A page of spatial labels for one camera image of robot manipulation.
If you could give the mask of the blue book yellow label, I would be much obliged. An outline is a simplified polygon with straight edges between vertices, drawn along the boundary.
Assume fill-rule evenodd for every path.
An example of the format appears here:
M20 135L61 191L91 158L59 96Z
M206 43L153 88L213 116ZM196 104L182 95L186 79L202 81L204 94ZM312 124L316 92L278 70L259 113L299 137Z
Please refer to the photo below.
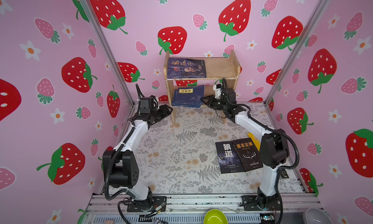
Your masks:
M195 102L176 101L176 102L172 102L172 106L175 106L175 107L200 108L201 105L202 105L201 101L195 101Z

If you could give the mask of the purple-navy book yellow label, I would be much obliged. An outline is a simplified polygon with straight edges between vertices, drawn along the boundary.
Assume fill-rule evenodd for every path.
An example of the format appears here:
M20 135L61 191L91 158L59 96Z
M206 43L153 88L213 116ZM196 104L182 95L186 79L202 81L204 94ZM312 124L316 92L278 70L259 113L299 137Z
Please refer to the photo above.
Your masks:
M204 94L204 86L179 88L174 91L172 102L198 102Z

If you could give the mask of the dark blue portrait cover book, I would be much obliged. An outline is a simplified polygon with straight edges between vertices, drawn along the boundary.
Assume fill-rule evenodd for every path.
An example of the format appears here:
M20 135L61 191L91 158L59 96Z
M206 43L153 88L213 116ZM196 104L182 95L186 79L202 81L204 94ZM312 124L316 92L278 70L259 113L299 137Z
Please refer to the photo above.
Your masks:
M205 60L169 58L167 66L168 79L206 78Z

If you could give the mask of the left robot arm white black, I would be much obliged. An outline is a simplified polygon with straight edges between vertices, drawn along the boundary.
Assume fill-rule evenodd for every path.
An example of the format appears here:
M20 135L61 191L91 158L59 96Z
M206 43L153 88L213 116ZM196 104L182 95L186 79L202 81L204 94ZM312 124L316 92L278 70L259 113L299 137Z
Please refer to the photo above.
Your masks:
M159 105L154 95L144 96L138 85L136 89L139 104L134 116L128 119L127 133L113 150L106 150L103 154L104 194L110 201L126 193L135 207L148 211L153 206L153 194L139 181L135 151L149 128L170 116L173 109L166 104Z

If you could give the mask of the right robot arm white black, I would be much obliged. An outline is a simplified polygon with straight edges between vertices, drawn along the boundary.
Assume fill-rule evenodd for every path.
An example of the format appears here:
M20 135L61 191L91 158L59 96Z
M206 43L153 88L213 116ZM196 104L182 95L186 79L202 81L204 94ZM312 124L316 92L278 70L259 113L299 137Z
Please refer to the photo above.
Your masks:
M203 104L213 110L222 111L227 119L236 123L260 142L259 155L263 163L262 182L257 192L255 204L262 210L275 204L282 204L278 191L281 171L295 169L300 162L297 145L282 129L272 129L251 115L246 104L239 104L230 88L218 88L214 95L202 97Z

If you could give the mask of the wooden two-tier shelf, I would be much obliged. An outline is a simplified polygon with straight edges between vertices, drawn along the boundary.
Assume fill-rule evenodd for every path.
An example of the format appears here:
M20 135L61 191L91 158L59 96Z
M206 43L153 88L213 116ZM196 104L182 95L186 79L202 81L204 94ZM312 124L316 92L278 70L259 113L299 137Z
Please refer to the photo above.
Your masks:
M187 86L186 83L187 78L174 79L167 77L170 56L170 53L167 52L163 68L167 95L169 98L169 106L173 108L171 117L173 124L176 124L176 107L172 105L174 91L180 88L189 88L189 86ZM231 51L231 55L229 58L212 57L203 58L203 60L206 64L207 77L201 79L196 78L196 81L209 80L216 82L224 78L227 81L228 88L236 89L241 72L241 66L234 51Z

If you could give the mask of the yellow cartoon cover book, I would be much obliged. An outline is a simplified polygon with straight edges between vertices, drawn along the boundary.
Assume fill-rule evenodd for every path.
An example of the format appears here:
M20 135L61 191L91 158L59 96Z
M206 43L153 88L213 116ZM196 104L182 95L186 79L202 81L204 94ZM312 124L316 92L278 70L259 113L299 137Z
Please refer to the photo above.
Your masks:
M259 142L259 140L252 133L248 133L247 135L253 141L255 147L257 148L257 150L260 151L260 142Z

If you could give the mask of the black antler cover book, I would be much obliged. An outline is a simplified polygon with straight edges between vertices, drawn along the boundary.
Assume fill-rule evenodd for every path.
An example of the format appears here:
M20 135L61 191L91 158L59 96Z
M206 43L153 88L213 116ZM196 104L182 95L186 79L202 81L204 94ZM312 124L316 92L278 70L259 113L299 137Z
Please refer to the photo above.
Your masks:
M251 138L233 140L232 143L246 172L263 168L259 151Z

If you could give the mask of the black wolf cover book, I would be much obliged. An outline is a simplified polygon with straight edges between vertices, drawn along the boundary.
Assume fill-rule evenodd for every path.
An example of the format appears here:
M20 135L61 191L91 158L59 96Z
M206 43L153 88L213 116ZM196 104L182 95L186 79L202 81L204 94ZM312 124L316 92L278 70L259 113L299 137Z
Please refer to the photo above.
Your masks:
M216 142L221 174L245 172L240 157L231 141Z

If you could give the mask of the small black card box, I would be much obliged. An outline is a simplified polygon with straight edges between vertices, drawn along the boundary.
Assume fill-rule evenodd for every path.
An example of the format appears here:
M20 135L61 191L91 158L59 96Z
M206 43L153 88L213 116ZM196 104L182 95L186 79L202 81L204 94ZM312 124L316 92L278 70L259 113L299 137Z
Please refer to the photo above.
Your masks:
M289 179L289 175L285 169L281 170L280 176L281 176L281 179Z

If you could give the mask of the green bowl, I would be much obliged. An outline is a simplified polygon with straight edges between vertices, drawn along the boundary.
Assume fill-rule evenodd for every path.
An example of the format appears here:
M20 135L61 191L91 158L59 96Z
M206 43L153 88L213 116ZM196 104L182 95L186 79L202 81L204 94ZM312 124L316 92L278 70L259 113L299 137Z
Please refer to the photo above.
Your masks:
M205 214L203 224L228 224L228 220L223 212L212 209Z

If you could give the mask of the grey bowl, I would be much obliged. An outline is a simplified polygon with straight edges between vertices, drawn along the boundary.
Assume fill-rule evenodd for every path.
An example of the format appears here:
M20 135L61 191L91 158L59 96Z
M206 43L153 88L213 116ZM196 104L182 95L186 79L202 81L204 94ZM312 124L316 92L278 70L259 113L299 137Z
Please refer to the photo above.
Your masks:
M318 208L309 208L303 213L305 224L333 224L329 216Z

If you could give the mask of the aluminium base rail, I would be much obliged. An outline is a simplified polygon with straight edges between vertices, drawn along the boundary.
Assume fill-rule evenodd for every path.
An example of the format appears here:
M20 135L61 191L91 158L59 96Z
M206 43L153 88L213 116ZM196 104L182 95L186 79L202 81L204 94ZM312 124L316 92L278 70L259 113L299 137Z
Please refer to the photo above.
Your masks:
M127 212L128 206L121 205L121 210L130 224L152 224L158 219L168 224L203 224L208 211L220 210L229 224L275 224L280 216L280 208L275 206L268 210L252 207L245 210L240 206L243 196L254 194L156 194L165 196L166 207L152 218L141 217L145 212ZM304 224L303 213L309 208L323 207L312 193L283 193L283 218L281 224ZM126 224L121 218L117 204L129 200L127 195L119 195L108 201L103 195L93 195L87 208L82 212L79 224L104 224L111 220L114 224Z

